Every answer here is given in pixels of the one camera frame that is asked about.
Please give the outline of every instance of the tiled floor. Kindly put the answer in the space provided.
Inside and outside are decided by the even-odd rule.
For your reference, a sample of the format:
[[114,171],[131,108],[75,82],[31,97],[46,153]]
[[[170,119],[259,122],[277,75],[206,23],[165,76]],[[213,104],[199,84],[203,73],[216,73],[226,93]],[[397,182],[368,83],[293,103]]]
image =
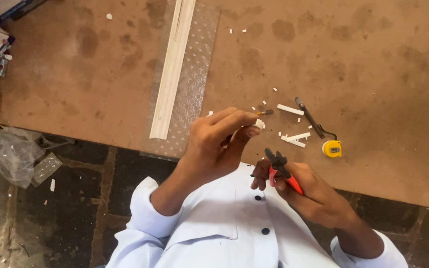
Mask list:
[[[137,151],[84,141],[53,151],[64,165],[36,188],[16,189],[0,175],[0,267],[106,263],[117,245],[113,235],[129,220],[134,188],[146,176],[161,183],[176,167]],[[56,180],[55,192],[49,190],[51,179]],[[339,192],[367,223],[392,239],[410,267],[429,268],[428,209]],[[330,253],[333,230],[308,225]]]

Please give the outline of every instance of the white shirt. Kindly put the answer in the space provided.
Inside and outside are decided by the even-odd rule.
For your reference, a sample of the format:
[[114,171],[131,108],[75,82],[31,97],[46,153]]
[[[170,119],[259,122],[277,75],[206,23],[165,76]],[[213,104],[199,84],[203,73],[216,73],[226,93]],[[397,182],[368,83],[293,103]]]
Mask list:
[[173,216],[163,216],[153,208],[150,195],[158,185],[150,177],[143,180],[132,196],[127,229],[115,235],[119,244],[107,268],[408,267],[381,233],[385,249],[379,257],[346,254],[336,237],[330,245],[331,259],[273,187],[250,188],[253,169],[240,163],[235,172],[188,195]]

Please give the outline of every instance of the shirt pocket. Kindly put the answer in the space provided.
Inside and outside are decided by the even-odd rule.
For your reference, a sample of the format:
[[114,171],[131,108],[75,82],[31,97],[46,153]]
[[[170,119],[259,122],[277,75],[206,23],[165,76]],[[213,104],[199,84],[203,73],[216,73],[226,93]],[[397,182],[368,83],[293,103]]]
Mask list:
[[235,196],[234,189],[219,187],[190,197],[165,251],[176,243],[210,236],[237,239]]

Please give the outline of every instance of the yellow tape measure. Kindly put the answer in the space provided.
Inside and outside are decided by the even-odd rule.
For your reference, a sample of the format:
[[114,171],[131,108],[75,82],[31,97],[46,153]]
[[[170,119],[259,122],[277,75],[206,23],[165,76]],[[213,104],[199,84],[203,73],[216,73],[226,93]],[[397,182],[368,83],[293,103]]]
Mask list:
[[326,141],[324,145],[322,145],[322,152],[328,157],[342,156],[340,141]]

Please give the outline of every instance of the forearm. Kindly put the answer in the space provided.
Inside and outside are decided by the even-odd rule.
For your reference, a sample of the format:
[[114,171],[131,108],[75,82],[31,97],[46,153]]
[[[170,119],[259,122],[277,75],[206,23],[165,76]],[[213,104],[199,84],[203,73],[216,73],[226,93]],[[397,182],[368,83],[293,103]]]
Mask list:
[[384,250],[382,238],[357,215],[351,215],[342,228],[334,229],[342,250],[350,255],[373,259]]
[[185,198],[198,186],[190,183],[188,174],[177,167],[173,173],[150,196],[153,208],[164,216],[178,213]]

